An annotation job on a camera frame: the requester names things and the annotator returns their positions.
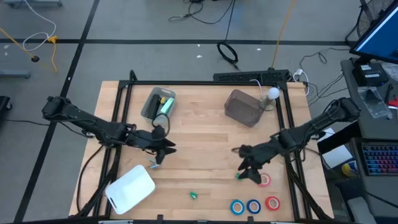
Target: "monitor screen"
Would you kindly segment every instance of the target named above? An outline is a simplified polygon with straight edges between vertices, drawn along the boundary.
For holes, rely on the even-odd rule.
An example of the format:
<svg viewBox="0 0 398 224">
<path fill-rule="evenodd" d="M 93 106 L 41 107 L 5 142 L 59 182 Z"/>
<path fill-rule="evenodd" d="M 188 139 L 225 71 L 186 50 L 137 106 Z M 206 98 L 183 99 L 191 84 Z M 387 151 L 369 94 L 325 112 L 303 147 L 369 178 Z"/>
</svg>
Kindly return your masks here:
<svg viewBox="0 0 398 224">
<path fill-rule="evenodd" d="M 398 1 L 360 38 L 351 53 L 398 63 Z"/>
</svg>

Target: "brown plastic container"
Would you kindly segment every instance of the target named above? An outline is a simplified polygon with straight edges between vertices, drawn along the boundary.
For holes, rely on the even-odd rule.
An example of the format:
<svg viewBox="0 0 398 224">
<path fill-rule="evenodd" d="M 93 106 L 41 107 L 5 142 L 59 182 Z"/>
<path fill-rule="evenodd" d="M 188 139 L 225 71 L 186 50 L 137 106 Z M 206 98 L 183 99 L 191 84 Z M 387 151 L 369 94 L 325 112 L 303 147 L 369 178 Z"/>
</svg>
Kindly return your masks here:
<svg viewBox="0 0 398 224">
<path fill-rule="evenodd" d="M 253 127 L 259 122 L 264 110 L 260 100 L 240 90 L 233 90 L 225 105 L 225 115 L 240 123 Z"/>
</svg>

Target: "concrete floor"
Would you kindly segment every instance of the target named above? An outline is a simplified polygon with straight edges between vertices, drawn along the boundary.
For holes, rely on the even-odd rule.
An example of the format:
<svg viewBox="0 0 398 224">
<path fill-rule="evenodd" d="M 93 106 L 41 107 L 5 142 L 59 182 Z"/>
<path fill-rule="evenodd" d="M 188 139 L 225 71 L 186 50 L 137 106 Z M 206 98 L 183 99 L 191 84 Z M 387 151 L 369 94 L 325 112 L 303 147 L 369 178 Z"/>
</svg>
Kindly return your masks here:
<svg viewBox="0 0 398 224">
<path fill-rule="evenodd" d="M 60 39 L 81 37 L 94 0 L 63 1 L 63 7 L 35 7 L 38 13 L 57 24 Z M 206 0 L 197 16 L 216 20 L 229 1 Z M 229 39 L 276 40 L 290 1 L 236 1 Z M 355 23 L 359 1 L 296 2 L 283 40 L 342 41 Z M 188 4 L 180 0 L 100 0 L 88 39 L 223 39 L 228 16 L 220 23 L 206 25 L 191 18 L 170 23 L 171 16 L 185 14 Z M 36 32 L 50 32 L 52 25 L 35 16 L 27 8 L 11 9 L 0 1 L 0 27 L 15 38 L 24 39 Z M 59 95 L 70 69 L 77 44 L 57 44 L 58 73 L 32 63 L 14 44 L 0 39 L 0 68 L 28 69 L 30 79 L 0 79 L 0 95 L 11 97 L 14 108 L 8 119 L 26 119 L 48 123 L 41 109 L 49 95 Z M 272 62 L 275 45 L 233 45 L 239 55 L 242 71 L 266 70 Z M 329 45 L 281 45 L 274 67 L 299 67 L 304 55 L 314 54 Z M 53 46 L 44 44 L 34 54 L 51 68 Z M 304 69 L 310 82 L 322 88 L 340 75 L 340 60 L 350 58 L 348 51 L 327 51 L 322 64 L 317 57 L 307 58 Z M 139 80 L 212 80 L 218 72 L 235 72 L 225 62 L 215 44 L 85 44 L 77 64 L 68 97 L 81 109 L 93 113 L 103 80 L 127 79 L 133 69 Z M 345 88 L 341 80 L 330 92 Z M 317 101 L 312 116 L 320 114 L 335 98 L 348 96 L 339 92 Z M 334 126 L 337 131 L 342 124 Z M 0 129 L 0 223 L 12 222 L 40 151 L 47 127 L 5 122 Z M 24 221 L 65 218 L 68 215 L 86 139 L 63 126 L 56 127 L 37 185 Z"/>
</svg>

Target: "electrical cord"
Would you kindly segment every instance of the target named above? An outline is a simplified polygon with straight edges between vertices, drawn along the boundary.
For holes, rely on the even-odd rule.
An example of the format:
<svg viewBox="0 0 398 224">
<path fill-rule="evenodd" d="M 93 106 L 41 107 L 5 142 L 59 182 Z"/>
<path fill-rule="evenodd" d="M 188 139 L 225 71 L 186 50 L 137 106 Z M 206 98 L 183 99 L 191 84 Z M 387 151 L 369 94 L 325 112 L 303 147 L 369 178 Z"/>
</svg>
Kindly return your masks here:
<svg viewBox="0 0 398 224">
<path fill-rule="evenodd" d="M 295 3 L 295 0 L 292 0 L 292 2 L 290 3 L 289 10 L 287 11 L 284 24 L 283 24 L 283 26 L 282 26 L 282 28 L 281 28 L 281 30 L 279 32 L 278 41 L 276 42 L 276 47 L 275 47 L 275 52 L 274 52 L 274 59 L 272 60 L 271 68 L 274 68 L 274 64 L 275 64 L 275 61 L 276 61 L 276 56 L 278 54 L 279 42 L 280 42 L 280 39 L 282 38 L 282 34 L 283 34 L 284 29 L 286 27 L 286 23 L 289 20 L 290 13 L 292 12 L 294 3 Z"/>
<path fill-rule="evenodd" d="M 339 75 L 335 80 L 333 80 L 332 82 L 328 83 L 328 84 L 327 84 L 325 87 L 323 87 L 323 88 L 321 89 L 321 91 L 319 91 L 319 92 L 318 92 L 318 87 L 316 86 L 316 84 L 314 84 L 314 83 L 308 83 L 308 84 L 310 84 L 310 85 L 315 86 L 315 91 L 316 91 L 316 93 L 317 93 L 317 94 L 316 94 L 311 100 L 309 100 L 309 101 L 312 101 L 312 100 L 315 99 L 316 97 L 320 97 L 320 93 L 321 93 L 321 95 L 322 95 L 323 91 L 324 91 L 326 88 L 328 88 L 329 85 L 334 84 L 336 81 L 340 80 L 342 77 L 343 77 L 343 75 Z"/>
<path fill-rule="evenodd" d="M 25 1 L 26 5 L 28 6 L 28 8 L 29 8 L 34 14 L 36 14 L 36 16 L 39 16 L 40 18 L 44 19 L 45 21 L 47 21 L 47 22 L 53 24 L 53 25 L 54 25 L 54 30 L 52 31 L 52 33 L 51 33 L 50 35 L 49 35 L 48 33 L 46 33 L 46 32 L 38 32 L 38 33 L 35 33 L 35 34 L 33 34 L 33 35 L 27 37 L 27 38 L 23 41 L 22 47 L 24 48 L 24 50 L 30 52 L 30 51 L 36 50 L 36 49 L 38 49 L 39 47 L 41 47 L 46 41 L 49 41 L 49 42 L 53 43 L 53 44 L 54 44 L 54 51 L 53 51 L 53 54 L 52 54 L 52 57 L 51 57 L 51 62 L 52 62 L 52 65 L 53 65 L 53 67 L 54 67 L 55 73 L 57 73 L 57 72 L 58 72 L 58 69 L 57 69 L 57 66 L 56 66 L 55 63 L 54 63 L 54 57 L 55 57 L 55 53 L 56 53 L 56 51 L 57 51 L 57 45 L 56 45 L 55 42 L 56 42 L 56 40 L 58 39 L 58 37 L 57 37 L 56 35 L 54 35 L 54 33 L 55 33 L 55 31 L 57 30 L 57 25 L 56 25 L 53 21 L 51 21 L 51 20 L 49 20 L 49 19 L 47 19 L 47 18 L 41 16 L 39 13 L 37 13 L 36 11 L 34 11 L 34 9 L 32 8 L 32 6 L 30 6 L 30 4 L 27 2 L 27 0 L 24 0 L 24 1 Z M 42 42 L 41 44 L 39 44 L 38 46 L 36 46 L 35 48 L 33 48 L 33 49 L 27 49 L 26 46 L 25 46 L 26 42 L 27 42 L 29 39 L 31 39 L 31 38 L 33 38 L 33 37 L 35 37 L 35 36 L 37 36 L 37 35 L 40 35 L 40 34 L 44 34 L 44 35 L 46 36 L 46 39 L 44 39 L 43 42 Z"/>
<path fill-rule="evenodd" d="M 10 122 L 20 122 L 20 123 L 30 123 L 30 124 L 36 124 L 36 125 L 40 125 L 40 126 L 50 126 L 49 124 L 43 124 L 43 123 L 38 123 L 38 122 L 34 122 L 34 121 L 28 121 L 28 120 L 14 120 L 14 119 L 4 119 L 4 121 L 10 121 Z M 78 134 L 80 136 L 83 136 L 85 138 L 90 138 L 89 136 L 86 136 L 82 133 L 79 133 L 75 130 L 73 130 L 72 128 L 70 128 L 69 126 L 67 126 L 66 124 L 63 124 L 62 122 L 60 122 L 60 124 L 62 124 L 64 127 L 66 127 L 69 131 Z"/>
<path fill-rule="evenodd" d="M 309 83 L 308 76 L 302 69 L 297 69 L 297 71 L 292 75 L 293 81 L 294 82 L 298 82 L 299 80 L 296 80 L 294 77 L 296 75 L 298 75 L 298 79 L 300 79 L 300 76 L 303 75 L 303 74 L 304 74 L 306 82 Z M 310 87 L 307 86 L 307 90 L 305 92 L 305 96 L 308 96 L 309 93 L 310 93 Z"/>
<path fill-rule="evenodd" d="M 41 126 L 50 126 L 49 124 L 42 124 L 42 123 L 37 123 L 34 121 L 27 121 L 27 120 L 14 120 L 14 119 L 4 119 L 4 120 L 12 121 L 12 122 L 30 123 L 30 124 L 36 124 L 36 125 L 41 125 Z"/>
<path fill-rule="evenodd" d="M 313 101 L 312 103 L 310 103 L 308 107 L 312 106 L 312 105 L 313 105 L 314 103 L 316 103 L 320 98 L 326 97 L 326 96 L 323 97 L 323 95 L 324 95 L 334 84 L 336 84 L 338 81 L 340 81 L 342 78 L 343 78 L 343 75 L 340 75 L 340 76 L 338 77 L 338 79 L 336 79 L 335 81 L 333 81 L 332 84 L 331 84 L 330 86 L 328 86 L 327 89 L 326 89 L 323 93 L 321 93 L 321 95 L 320 95 L 315 101 Z M 332 95 L 332 94 L 338 93 L 338 92 L 343 91 L 343 90 L 345 90 L 345 89 L 338 90 L 338 91 L 334 91 L 333 93 L 330 93 L 330 94 L 327 95 L 327 96 L 330 96 L 330 95 Z"/>
<path fill-rule="evenodd" d="M 3 28 L 0 27 L 0 31 L 6 36 L 8 37 L 10 40 L 13 41 L 14 44 L 16 44 L 18 47 L 20 47 L 27 55 L 29 55 L 29 57 L 32 59 L 33 62 L 39 61 L 39 57 L 32 55 L 30 52 L 28 52 L 25 48 L 23 48 L 23 46 L 21 46 L 13 37 L 11 37 L 11 35 L 9 35 Z"/>
<path fill-rule="evenodd" d="M 236 0 L 231 0 L 232 10 L 231 10 L 231 15 L 229 15 L 229 21 L 228 21 L 228 27 L 226 30 L 225 39 L 224 39 L 224 41 L 217 43 L 217 49 L 218 49 L 218 53 L 221 54 L 221 56 L 223 57 L 224 60 L 226 60 L 228 63 L 230 63 L 235 69 L 241 71 L 239 69 L 239 67 L 236 65 L 237 62 L 239 61 L 238 54 L 229 44 L 226 43 L 226 40 L 227 40 L 228 34 L 229 34 L 229 27 L 231 25 L 232 14 L 233 14 L 234 8 L 235 8 L 235 2 L 236 2 Z M 221 45 L 225 46 L 234 55 L 234 59 L 231 59 L 224 54 L 224 52 L 221 50 Z"/>
<path fill-rule="evenodd" d="M 356 189 L 356 190 L 362 192 L 363 194 L 368 194 L 369 196 L 372 196 L 373 198 L 378 199 L 378 200 L 381 201 L 381 202 L 384 202 L 384 203 L 386 203 L 386 204 L 388 204 L 388 205 L 390 205 L 390 206 L 393 206 L 394 208 L 398 208 L 398 205 L 396 205 L 396 204 L 394 204 L 394 203 L 392 203 L 392 202 L 389 202 L 389 201 L 387 201 L 386 199 L 380 198 L 380 197 L 378 197 L 378 196 L 376 196 L 376 195 L 374 195 L 374 194 L 372 194 L 372 193 L 370 193 L 370 192 L 368 192 L 368 191 L 366 191 L 366 190 L 364 190 L 364 189 L 362 189 L 362 188 L 358 188 L 357 186 L 354 186 L 353 184 L 349 183 L 346 179 L 344 179 L 342 176 L 340 176 L 339 174 L 337 174 L 337 173 L 329 166 L 329 164 L 326 163 L 326 160 L 325 160 L 325 158 L 323 157 L 322 154 L 320 154 L 319 152 L 317 152 L 317 151 L 315 151 L 315 150 L 313 150 L 313 149 L 309 149 L 309 148 L 307 148 L 307 147 L 305 147 L 305 149 L 307 149 L 307 150 L 309 150 L 309 151 L 311 151 L 311 152 L 317 154 L 317 155 L 321 158 L 323 164 L 331 171 L 331 173 L 332 173 L 333 175 L 335 175 L 339 180 L 343 180 L 344 182 L 346 182 L 350 187 L 352 187 L 352 188 L 354 188 L 354 189 Z"/>
<path fill-rule="evenodd" d="M 327 50 L 344 51 L 344 50 L 349 50 L 349 49 L 336 49 L 336 48 L 334 48 L 334 47 L 329 47 L 329 48 L 327 48 L 327 49 L 320 50 L 320 51 L 318 51 L 317 53 L 314 53 L 314 54 L 311 54 L 311 55 L 304 55 L 304 56 L 302 57 L 301 61 L 298 63 L 298 64 L 300 65 L 300 68 L 301 68 L 302 70 L 304 70 L 302 63 L 303 63 L 303 61 L 304 61 L 307 57 L 313 57 L 313 56 L 316 56 L 316 55 L 319 57 L 319 60 L 321 61 L 321 63 L 327 64 L 327 63 L 328 63 L 328 60 L 327 60 L 326 57 L 322 54 L 322 52 L 327 51 Z"/>
<path fill-rule="evenodd" d="M 218 23 L 219 21 L 221 21 L 221 20 L 224 18 L 224 16 L 226 15 L 226 13 L 227 13 L 227 12 L 229 11 L 229 9 L 231 8 L 232 2 L 233 2 L 234 0 L 231 0 L 231 3 L 229 4 L 228 8 L 225 10 L 224 14 L 223 14 L 217 21 L 215 21 L 215 22 L 203 21 L 203 20 L 198 19 L 198 18 L 196 18 L 195 16 L 193 16 L 193 15 L 198 14 L 199 12 L 202 11 L 202 9 L 203 9 L 203 3 L 202 3 L 202 2 L 203 2 L 203 1 L 204 1 L 204 0 L 189 0 L 189 1 L 183 1 L 184 3 L 189 3 L 189 2 L 190 2 L 190 5 L 189 5 L 189 7 L 188 7 L 188 13 L 185 14 L 184 16 L 183 16 L 183 15 L 181 15 L 181 16 L 172 16 L 172 17 L 169 18 L 169 22 L 181 21 L 181 20 L 187 19 L 187 18 L 189 18 L 189 17 L 192 17 L 192 18 L 195 19 L 196 21 L 202 22 L 202 23 L 204 23 L 204 24 L 216 24 L 216 23 Z M 192 6 L 195 5 L 195 4 L 199 4 L 199 5 L 200 5 L 200 8 L 199 8 L 199 10 L 197 10 L 197 11 L 191 12 L 191 8 L 192 8 Z"/>
<path fill-rule="evenodd" d="M 69 126 L 67 126 L 66 124 L 64 124 L 64 123 L 62 123 L 62 122 L 59 122 L 59 123 L 60 123 L 62 126 L 66 127 L 69 131 L 71 131 L 71 132 L 73 132 L 73 133 L 75 133 L 75 134 L 77 134 L 77 135 L 80 135 L 80 136 L 83 136 L 83 137 L 88 138 L 88 136 L 86 136 L 86 135 L 84 135 L 84 134 L 82 134 L 82 133 L 79 133 L 79 132 L 73 130 L 72 128 L 69 128 Z"/>
<path fill-rule="evenodd" d="M 94 204 L 101 198 L 102 192 L 105 190 L 108 183 L 112 181 L 112 179 L 117 175 L 116 169 L 117 162 L 120 159 L 120 148 L 116 148 L 115 158 L 109 169 L 108 173 L 106 174 L 105 178 L 103 179 L 102 183 L 99 184 L 98 188 L 95 190 L 93 196 L 89 199 L 89 201 L 85 204 L 85 206 L 78 212 L 74 217 L 86 217 L 90 213 L 90 210 L 93 208 Z"/>
<path fill-rule="evenodd" d="M 100 150 L 103 147 L 104 146 L 101 145 L 101 147 L 99 147 L 99 149 L 97 149 L 97 151 L 95 151 L 94 154 L 91 155 L 90 158 L 88 158 L 88 160 L 85 162 L 83 168 L 81 168 L 79 179 L 78 179 L 78 182 L 77 182 L 77 192 L 76 192 L 76 208 L 77 208 L 78 212 L 81 212 L 81 210 L 80 210 L 80 187 L 81 187 L 81 179 L 83 177 L 83 173 L 84 173 L 88 163 L 100 152 Z"/>
<path fill-rule="evenodd" d="M 38 33 L 36 33 L 36 34 L 33 34 L 33 35 L 29 36 L 28 38 L 26 38 L 26 39 L 23 41 L 23 43 L 22 43 L 23 48 L 24 48 L 25 50 L 27 50 L 27 51 L 30 52 L 30 51 L 36 50 L 36 49 L 38 49 L 39 47 L 41 47 L 41 46 L 45 43 L 45 41 L 46 41 L 48 38 L 52 37 L 52 36 L 54 35 L 54 33 L 55 33 L 55 30 L 57 29 L 57 25 L 56 25 L 53 21 L 51 21 L 51 20 L 49 20 L 49 19 L 46 19 L 45 17 L 41 16 L 39 13 L 37 13 L 36 11 L 34 11 L 33 8 L 32 8 L 32 6 L 30 6 L 30 4 L 29 4 L 26 0 L 24 0 L 24 1 L 25 1 L 25 3 L 26 3 L 27 7 L 29 7 L 29 9 L 30 9 L 34 14 L 36 14 L 36 16 L 39 16 L 40 18 L 42 18 L 42 19 L 44 19 L 45 21 L 47 21 L 47 22 L 49 22 L 49 23 L 51 23 L 51 24 L 54 25 L 54 30 L 52 31 L 51 35 L 49 35 L 49 34 L 46 33 L 46 32 L 38 32 Z M 26 43 L 30 38 L 32 38 L 32 37 L 34 37 L 34 36 L 37 36 L 37 35 L 39 35 L 39 34 L 44 34 L 44 35 L 46 35 L 46 39 L 43 40 L 43 42 L 42 42 L 41 44 L 39 44 L 38 46 L 36 46 L 35 48 L 33 48 L 33 49 L 26 49 L 25 43 Z"/>
</svg>

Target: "extension cord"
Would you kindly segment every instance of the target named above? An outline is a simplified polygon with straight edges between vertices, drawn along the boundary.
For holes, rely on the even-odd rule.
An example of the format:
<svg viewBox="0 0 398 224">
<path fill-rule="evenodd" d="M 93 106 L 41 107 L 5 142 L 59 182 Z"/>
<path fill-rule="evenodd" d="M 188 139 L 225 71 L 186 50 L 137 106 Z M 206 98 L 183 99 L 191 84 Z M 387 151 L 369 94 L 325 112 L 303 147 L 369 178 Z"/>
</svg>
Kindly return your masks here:
<svg viewBox="0 0 398 224">
<path fill-rule="evenodd" d="M 22 47 L 24 48 L 24 50 L 30 52 L 30 51 L 33 51 L 33 50 L 38 49 L 39 47 L 41 47 L 41 46 L 45 43 L 46 40 L 48 40 L 49 38 L 51 38 L 51 37 L 54 35 L 55 30 L 57 29 L 57 25 L 56 25 L 53 21 L 51 21 L 51 20 L 49 20 L 49 19 L 46 19 L 45 17 L 41 16 L 39 13 L 37 13 L 36 11 L 34 11 L 33 8 L 32 8 L 32 6 L 30 6 L 30 4 L 27 2 L 27 0 L 24 0 L 24 1 L 25 1 L 25 3 L 26 3 L 27 7 L 28 7 L 34 14 L 36 14 L 36 16 L 39 16 L 40 18 L 42 18 L 42 19 L 44 19 L 45 21 L 47 21 L 47 22 L 49 22 L 49 23 L 51 23 L 51 24 L 54 25 L 54 30 L 52 31 L 51 35 L 49 35 L 49 34 L 46 33 L 46 32 L 38 32 L 38 33 L 35 33 L 35 34 L 29 36 L 28 38 L 26 38 L 26 39 L 23 41 Z M 37 35 L 39 35 L 39 34 L 44 34 L 44 35 L 46 35 L 46 39 L 43 40 L 43 42 L 42 42 L 41 44 L 39 44 L 38 46 L 36 46 L 35 48 L 33 48 L 33 49 L 26 49 L 26 47 L 25 47 L 26 42 L 27 42 L 29 39 L 31 39 L 32 37 L 37 36 Z"/>
<path fill-rule="evenodd" d="M 306 80 L 306 82 L 308 83 L 308 82 L 309 82 L 308 76 L 307 76 L 307 74 L 306 74 L 301 68 L 297 69 L 296 72 L 293 74 L 293 77 L 292 77 L 292 78 L 293 78 L 293 81 L 294 81 L 294 82 L 298 82 L 298 81 L 300 80 L 300 76 L 301 76 L 302 74 L 304 74 L 305 80 Z M 310 93 L 310 87 L 307 86 L 307 91 L 305 92 L 305 96 L 308 96 L 309 93 Z"/>
</svg>

